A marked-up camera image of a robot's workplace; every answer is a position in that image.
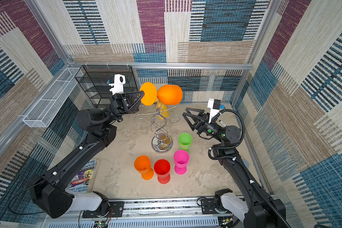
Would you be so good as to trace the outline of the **yellow wine glass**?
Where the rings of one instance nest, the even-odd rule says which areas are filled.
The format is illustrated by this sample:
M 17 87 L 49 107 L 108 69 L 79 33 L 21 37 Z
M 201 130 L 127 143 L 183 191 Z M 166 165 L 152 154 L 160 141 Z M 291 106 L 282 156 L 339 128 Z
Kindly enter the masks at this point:
M 169 111 L 168 111 L 168 108 L 165 104 L 161 103 L 160 101 L 157 101 L 156 103 L 156 107 L 159 108 L 159 111 L 160 111 L 160 115 L 157 116 L 158 119 L 162 120 L 165 118 L 168 118 L 169 117 Z

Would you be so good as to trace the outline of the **pink wine glass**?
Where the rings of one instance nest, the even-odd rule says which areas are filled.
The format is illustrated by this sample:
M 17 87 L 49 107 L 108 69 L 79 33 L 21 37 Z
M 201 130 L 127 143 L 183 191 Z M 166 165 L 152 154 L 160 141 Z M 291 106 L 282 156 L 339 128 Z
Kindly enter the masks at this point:
M 187 165 L 190 160 L 189 153 L 185 150 L 178 150 L 174 156 L 175 167 L 174 170 L 178 175 L 184 175 L 187 172 Z

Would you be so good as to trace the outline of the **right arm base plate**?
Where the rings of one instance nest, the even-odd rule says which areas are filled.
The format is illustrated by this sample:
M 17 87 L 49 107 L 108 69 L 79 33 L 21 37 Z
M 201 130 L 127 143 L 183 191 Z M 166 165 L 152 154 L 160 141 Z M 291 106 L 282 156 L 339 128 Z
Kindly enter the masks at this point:
M 228 210 L 217 209 L 214 199 L 212 198 L 199 197 L 197 198 L 196 203 L 199 207 L 201 207 L 201 212 L 203 215 L 205 214 L 232 214 L 232 212 Z

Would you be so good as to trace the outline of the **blue grey glasses case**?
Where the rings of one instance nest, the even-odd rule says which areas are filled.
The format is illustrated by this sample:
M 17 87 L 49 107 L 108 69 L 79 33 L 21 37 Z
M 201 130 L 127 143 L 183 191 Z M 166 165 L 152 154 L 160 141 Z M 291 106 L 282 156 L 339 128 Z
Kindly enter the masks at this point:
M 246 168 L 248 169 L 248 168 L 249 168 L 249 163 L 248 163 L 248 161 L 246 161 L 246 160 L 242 160 L 242 161 L 243 161 L 244 165 L 246 166 Z

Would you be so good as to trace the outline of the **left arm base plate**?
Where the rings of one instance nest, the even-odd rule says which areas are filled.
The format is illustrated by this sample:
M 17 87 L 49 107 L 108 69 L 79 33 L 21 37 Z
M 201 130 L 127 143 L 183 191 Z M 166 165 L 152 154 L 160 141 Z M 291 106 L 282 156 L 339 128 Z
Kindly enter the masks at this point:
M 83 219 L 96 218 L 120 218 L 123 215 L 124 201 L 110 201 L 100 206 L 96 211 L 84 211 L 82 213 Z

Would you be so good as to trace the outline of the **red wine glass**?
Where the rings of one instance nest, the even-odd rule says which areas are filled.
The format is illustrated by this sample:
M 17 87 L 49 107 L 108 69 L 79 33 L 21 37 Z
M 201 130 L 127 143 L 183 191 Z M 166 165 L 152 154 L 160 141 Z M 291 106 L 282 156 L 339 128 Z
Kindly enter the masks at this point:
M 157 175 L 158 182 L 161 184 L 166 184 L 170 181 L 170 170 L 171 165 L 165 159 L 160 159 L 154 164 L 154 172 Z

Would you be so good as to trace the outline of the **green wine glass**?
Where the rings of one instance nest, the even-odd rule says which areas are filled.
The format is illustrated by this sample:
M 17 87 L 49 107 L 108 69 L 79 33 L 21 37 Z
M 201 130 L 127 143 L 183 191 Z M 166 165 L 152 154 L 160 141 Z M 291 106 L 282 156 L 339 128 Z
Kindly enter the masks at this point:
M 189 133 L 181 133 L 178 137 L 179 149 L 190 152 L 193 138 Z

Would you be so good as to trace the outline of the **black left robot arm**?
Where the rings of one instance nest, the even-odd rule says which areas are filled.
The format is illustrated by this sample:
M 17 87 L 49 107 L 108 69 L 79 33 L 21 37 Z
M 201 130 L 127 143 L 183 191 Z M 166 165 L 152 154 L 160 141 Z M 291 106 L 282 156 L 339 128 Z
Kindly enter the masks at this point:
M 113 122 L 121 122 L 123 115 L 138 112 L 143 97 L 143 91 L 115 94 L 107 108 L 79 111 L 77 120 L 87 135 L 52 169 L 42 176 L 34 174 L 30 177 L 28 187 L 34 204 L 53 219 L 70 211 L 89 211 L 97 217 L 107 216 L 110 206 L 105 195 L 71 192 L 67 187 L 80 169 L 115 139 L 117 127 Z

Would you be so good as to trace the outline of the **colourful paperback book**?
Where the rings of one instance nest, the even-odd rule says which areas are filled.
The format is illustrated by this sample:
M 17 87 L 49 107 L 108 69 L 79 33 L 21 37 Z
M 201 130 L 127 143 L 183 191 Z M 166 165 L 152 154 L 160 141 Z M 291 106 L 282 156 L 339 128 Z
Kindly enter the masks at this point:
M 66 190 L 70 192 L 87 193 L 91 191 L 92 180 L 95 178 L 97 160 L 88 161 L 73 177 Z

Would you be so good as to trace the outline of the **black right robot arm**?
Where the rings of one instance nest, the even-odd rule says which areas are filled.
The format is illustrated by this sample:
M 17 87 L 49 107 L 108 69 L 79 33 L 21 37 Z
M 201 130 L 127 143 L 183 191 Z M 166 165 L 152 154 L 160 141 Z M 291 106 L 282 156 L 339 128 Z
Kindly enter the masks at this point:
M 198 135 L 205 133 L 208 140 L 219 142 L 208 149 L 208 157 L 218 161 L 228 171 L 243 195 L 244 199 L 240 199 L 228 189 L 217 191 L 214 196 L 216 209 L 231 212 L 245 228 L 289 228 L 285 205 L 280 199 L 273 199 L 257 182 L 237 150 L 245 136 L 244 123 L 237 127 L 220 126 L 216 122 L 226 112 L 243 120 L 232 109 L 220 110 L 212 117 L 204 110 L 187 107 L 182 114 Z

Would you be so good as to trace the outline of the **chrome wine glass rack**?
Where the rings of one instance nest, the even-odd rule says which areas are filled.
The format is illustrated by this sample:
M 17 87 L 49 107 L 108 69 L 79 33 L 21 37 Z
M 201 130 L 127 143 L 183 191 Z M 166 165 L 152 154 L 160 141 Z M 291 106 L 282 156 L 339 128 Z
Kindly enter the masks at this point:
M 134 122 L 136 124 L 141 124 L 144 121 L 145 116 L 150 116 L 150 130 L 154 133 L 154 137 L 151 141 L 152 149 L 159 154 L 165 154 L 169 152 L 173 147 L 173 139 L 170 133 L 166 129 L 166 125 L 170 123 L 176 123 L 180 121 L 180 117 L 178 115 L 173 115 L 172 117 L 168 117 L 160 120 L 157 116 L 160 115 L 159 108 L 156 107 L 157 101 L 151 105 L 153 111 L 147 114 L 137 114 L 134 118 Z M 180 104 L 174 105 L 168 108 L 168 111 L 171 111 L 178 107 Z

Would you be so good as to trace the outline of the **orange wine glass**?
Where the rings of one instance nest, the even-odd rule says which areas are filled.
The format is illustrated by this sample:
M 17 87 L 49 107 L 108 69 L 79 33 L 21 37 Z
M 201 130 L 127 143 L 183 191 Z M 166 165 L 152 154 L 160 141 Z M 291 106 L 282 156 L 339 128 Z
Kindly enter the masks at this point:
M 150 82 L 144 83 L 140 91 L 144 92 L 141 102 L 151 106 L 157 100 L 165 105 L 178 105 L 183 98 L 183 91 L 178 85 L 164 85 L 159 89 Z
M 141 174 L 144 180 L 150 180 L 154 176 L 151 160 L 148 156 L 141 155 L 134 162 L 135 169 Z

